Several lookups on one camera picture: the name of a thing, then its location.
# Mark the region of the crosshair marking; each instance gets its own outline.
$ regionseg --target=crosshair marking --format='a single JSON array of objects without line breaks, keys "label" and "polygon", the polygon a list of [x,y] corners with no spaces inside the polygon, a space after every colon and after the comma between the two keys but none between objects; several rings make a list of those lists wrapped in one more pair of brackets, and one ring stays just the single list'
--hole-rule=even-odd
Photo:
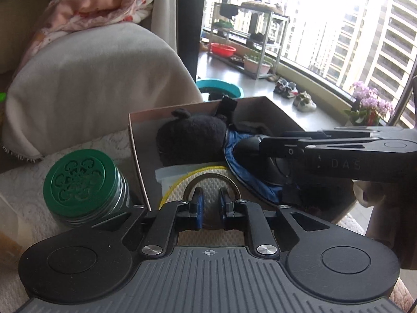
[{"label": "crosshair marking", "polygon": [[206,250],[204,252],[204,254],[207,254],[209,257],[212,256],[212,255],[214,255],[214,253],[216,253],[216,252],[214,252],[214,250]]}]

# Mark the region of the green jar lid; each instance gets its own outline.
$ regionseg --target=green jar lid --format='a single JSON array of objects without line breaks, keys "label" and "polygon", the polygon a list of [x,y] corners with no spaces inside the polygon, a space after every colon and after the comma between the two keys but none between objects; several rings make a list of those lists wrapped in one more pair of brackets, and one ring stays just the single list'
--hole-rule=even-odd
[{"label": "green jar lid", "polygon": [[43,197],[49,210],[74,218],[87,215],[113,198],[117,168],[101,151],[82,149],[65,155],[49,170]]}]

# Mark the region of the flower pot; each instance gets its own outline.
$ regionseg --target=flower pot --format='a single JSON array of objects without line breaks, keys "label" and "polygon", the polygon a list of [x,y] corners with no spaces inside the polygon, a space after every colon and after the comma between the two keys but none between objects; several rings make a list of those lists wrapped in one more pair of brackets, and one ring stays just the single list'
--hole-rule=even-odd
[{"label": "flower pot", "polygon": [[[247,70],[248,72],[251,72],[253,74],[256,74],[258,72],[258,62],[251,60],[251,59],[244,59],[243,60],[243,67],[245,68],[245,70]],[[269,69],[270,69],[270,65],[263,63],[261,66],[261,71],[260,74],[267,74]]]}]

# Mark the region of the green plant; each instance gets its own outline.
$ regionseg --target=green plant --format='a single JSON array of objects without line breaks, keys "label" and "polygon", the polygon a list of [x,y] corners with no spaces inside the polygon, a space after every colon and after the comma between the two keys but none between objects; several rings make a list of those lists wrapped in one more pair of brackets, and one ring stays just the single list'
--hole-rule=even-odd
[{"label": "green plant", "polygon": [[[256,50],[251,50],[249,54],[245,55],[245,59],[249,59],[249,60],[255,61],[256,63],[259,63],[259,60],[261,59],[261,52],[258,52]],[[266,55],[263,56],[263,61],[271,66],[274,65],[274,60],[272,60],[272,58]]]},{"label": "green plant", "polygon": [[355,102],[345,110],[350,122],[355,126],[375,126],[380,119],[394,113],[393,104],[378,97],[378,90],[365,86],[362,81],[353,83]]},{"label": "green plant", "polygon": [[213,24],[213,26],[217,28],[233,28],[233,24],[231,22],[224,20],[218,20]]}]

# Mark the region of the cardboard box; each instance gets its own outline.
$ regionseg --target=cardboard box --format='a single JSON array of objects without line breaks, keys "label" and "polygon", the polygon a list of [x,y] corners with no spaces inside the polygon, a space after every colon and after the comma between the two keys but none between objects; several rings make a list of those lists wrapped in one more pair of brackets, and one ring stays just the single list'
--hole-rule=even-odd
[{"label": "cardboard box", "polygon": [[[191,114],[213,115],[220,101],[195,103],[190,105],[164,107],[131,113],[129,115],[129,132],[132,144],[133,156],[135,158],[136,171],[139,185],[142,192],[143,203],[149,210],[157,210],[162,199],[161,185],[156,181],[155,170],[162,168],[156,147],[156,134],[158,129],[166,122],[175,119],[172,111],[178,108],[187,109]],[[253,97],[238,99],[234,120],[263,123],[274,136],[287,130],[303,130],[293,121],[282,109],[275,105],[267,97]],[[353,200],[343,201],[335,213],[345,211]],[[326,219],[333,220],[336,214],[325,215]]]}]

